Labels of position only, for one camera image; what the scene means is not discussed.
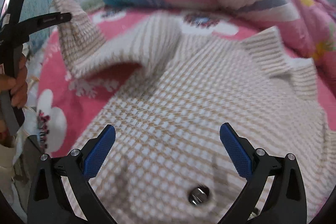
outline knit sweater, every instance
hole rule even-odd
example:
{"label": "knit sweater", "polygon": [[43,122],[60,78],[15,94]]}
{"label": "knit sweater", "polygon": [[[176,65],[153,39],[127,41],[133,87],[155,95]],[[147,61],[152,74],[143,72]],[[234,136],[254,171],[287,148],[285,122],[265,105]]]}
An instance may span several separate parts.
{"label": "knit sweater", "polygon": [[[64,48],[76,52],[74,44]],[[121,61],[142,65],[73,147],[106,124],[115,127],[116,141],[90,184],[119,224],[217,223],[246,183],[219,139],[224,122],[270,155],[296,155],[308,221],[335,186],[335,134],[316,100],[315,67],[287,58],[276,28],[227,41],[181,34],[174,17],[157,13],[96,47],[94,58],[76,55],[80,75]],[[257,208],[271,184],[269,178]],[[194,207],[188,193],[198,185],[212,195]],[[67,180],[64,186],[83,217]]]}

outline hand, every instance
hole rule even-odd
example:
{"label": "hand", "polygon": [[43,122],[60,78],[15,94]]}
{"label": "hand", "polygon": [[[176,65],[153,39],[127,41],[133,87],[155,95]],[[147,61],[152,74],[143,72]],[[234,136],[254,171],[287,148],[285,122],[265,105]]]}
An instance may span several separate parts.
{"label": "hand", "polygon": [[[0,75],[0,92],[3,90],[10,90],[12,95],[12,106],[22,108],[27,102],[28,85],[26,83],[27,68],[26,58],[22,55],[19,62],[19,73],[17,78],[11,78],[7,75]],[[0,120],[0,132],[6,131],[6,123]]]}

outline finger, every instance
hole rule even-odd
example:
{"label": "finger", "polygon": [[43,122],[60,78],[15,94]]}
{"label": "finger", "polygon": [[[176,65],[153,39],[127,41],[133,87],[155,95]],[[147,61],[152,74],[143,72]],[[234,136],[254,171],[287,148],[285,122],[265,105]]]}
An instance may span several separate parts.
{"label": "finger", "polygon": [[23,69],[23,67],[26,65],[27,58],[24,54],[22,54],[21,59],[19,61],[19,69]]}
{"label": "finger", "polygon": [[27,90],[28,85],[25,83],[12,97],[12,106],[17,106],[26,97]]}
{"label": "finger", "polygon": [[7,75],[0,75],[0,91],[10,90],[16,85],[16,80]]}
{"label": "finger", "polygon": [[28,95],[26,94],[25,97],[17,104],[17,108],[23,108],[28,100]]}
{"label": "finger", "polygon": [[11,95],[15,94],[19,90],[19,88],[24,85],[24,83],[26,82],[27,73],[28,71],[26,67],[23,67],[23,69],[19,71],[16,79],[16,85],[10,91]]}

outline sticker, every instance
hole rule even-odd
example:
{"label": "sticker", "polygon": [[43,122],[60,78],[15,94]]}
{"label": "sticker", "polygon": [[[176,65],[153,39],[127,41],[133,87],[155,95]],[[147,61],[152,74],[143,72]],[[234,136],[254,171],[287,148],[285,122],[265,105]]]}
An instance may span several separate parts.
{"label": "sticker", "polygon": [[0,65],[0,75],[4,75],[5,74],[5,67],[3,64]]}
{"label": "sticker", "polygon": [[11,14],[6,14],[3,18],[3,21],[2,21],[2,27],[7,25],[9,23],[9,19],[11,18]]}

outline blue textured pad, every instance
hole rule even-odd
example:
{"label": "blue textured pad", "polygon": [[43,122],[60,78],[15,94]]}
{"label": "blue textured pad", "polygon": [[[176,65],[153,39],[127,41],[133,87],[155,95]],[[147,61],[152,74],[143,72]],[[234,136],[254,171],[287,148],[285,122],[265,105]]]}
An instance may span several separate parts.
{"label": "blue textured pad", "polygon": [[96,177],[115,140],[116,131],[110,126],[85,159],[83,175],[86,179]]}
{"label": "blue textured pad", "polygon": [[219,136],[238,174],[249,180],[252,176],[252,161],[236,139],[236,136],[225,124],[220,127]]}

